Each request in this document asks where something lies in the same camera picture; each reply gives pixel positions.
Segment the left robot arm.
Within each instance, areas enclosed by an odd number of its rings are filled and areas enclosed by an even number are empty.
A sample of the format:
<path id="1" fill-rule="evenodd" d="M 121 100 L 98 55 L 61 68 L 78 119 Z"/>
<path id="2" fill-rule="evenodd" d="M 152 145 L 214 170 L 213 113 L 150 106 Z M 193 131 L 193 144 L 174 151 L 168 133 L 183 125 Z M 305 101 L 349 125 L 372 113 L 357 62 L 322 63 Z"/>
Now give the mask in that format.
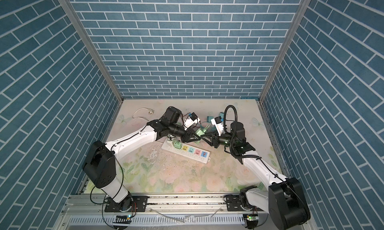
<path id="1" fill-rule="evenodd" d="M 192 130 L 193 126 L 200 122 L 198 116 L 191 113 L 178 125 L 178 120 L 182 118 L 182 112 L 170 106 L 161 118 L 147 122 L 136 132 L 107 143 L 96 141 L 91 144 L 82 169 L 95 187 L 101 189 L 118 205 L 119 211 L 131 211 L 134 203 L 131 193 L 123 185 L 124 177 L 117 177 L 116 165 L 122 170 L 121 159 L 168 135 L 179 137 L 182 143 L 200 140 L 200 136 Z"/>

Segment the white multicolour power strip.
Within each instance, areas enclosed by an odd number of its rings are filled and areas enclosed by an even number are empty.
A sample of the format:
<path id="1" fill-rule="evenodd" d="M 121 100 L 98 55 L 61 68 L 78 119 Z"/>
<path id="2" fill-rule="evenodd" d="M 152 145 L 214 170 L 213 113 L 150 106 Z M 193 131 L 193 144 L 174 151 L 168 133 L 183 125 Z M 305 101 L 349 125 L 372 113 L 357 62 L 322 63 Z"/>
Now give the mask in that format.
<path id="1" fill-rule="evenodd" d="M 173 141 L 179 140 L 167 140 L 163 143 L 161 149 L 204 164 L 207 164 L 211 160 L 211 153 L 209 151 L 185 143 L 182 143 L 182 148 L 180 150 L 175 149 L 173 146 Z"/>

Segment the light green charger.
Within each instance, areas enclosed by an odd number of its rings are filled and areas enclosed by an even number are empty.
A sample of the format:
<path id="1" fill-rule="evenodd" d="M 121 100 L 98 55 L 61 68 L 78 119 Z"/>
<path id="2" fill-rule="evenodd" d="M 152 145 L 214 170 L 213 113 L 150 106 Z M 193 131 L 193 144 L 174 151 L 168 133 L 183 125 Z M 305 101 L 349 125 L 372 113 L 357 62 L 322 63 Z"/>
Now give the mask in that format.
<path id="1" fill-rule="evenodd" d="M 173 141 L 173 146 L 175 149 L 181 149 L 182 148 L 182 143 L 180 141 Z"/>
<path id="2" fill-rule="evenodd" d="M 196 130 L 196 135 L 198 135 L 199 137 L 202 136 L 202 135 L 205 135 L 208 131 L 208 129 L 210 128 L 210 125 L 207 125 L 206 127 L 204 128 L 199 128 Z"/>

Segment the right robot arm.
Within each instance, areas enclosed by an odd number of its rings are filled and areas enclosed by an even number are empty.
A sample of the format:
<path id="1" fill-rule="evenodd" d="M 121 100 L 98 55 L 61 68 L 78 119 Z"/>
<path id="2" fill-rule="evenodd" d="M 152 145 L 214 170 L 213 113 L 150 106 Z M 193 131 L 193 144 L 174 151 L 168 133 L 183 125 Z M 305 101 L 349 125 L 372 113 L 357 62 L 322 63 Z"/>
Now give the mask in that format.
<path id="1" fill-rule="evenodd" d="M 220 145 L 229 149 L 232 157 L 254 173 L 263 183 L 266 191 L 258 187 L 246 187 L 239 195 L 245 208 L 258 207 L 269 213 L 279 230 L 306 223 L 311 218 L 302 184 L 296 178 L 288 178 L 273 169 L 247 142 L 242 123 L 231 123 L 230 130 L 219 124 L 215 134 L 202 139 L 210 146 Z"/>

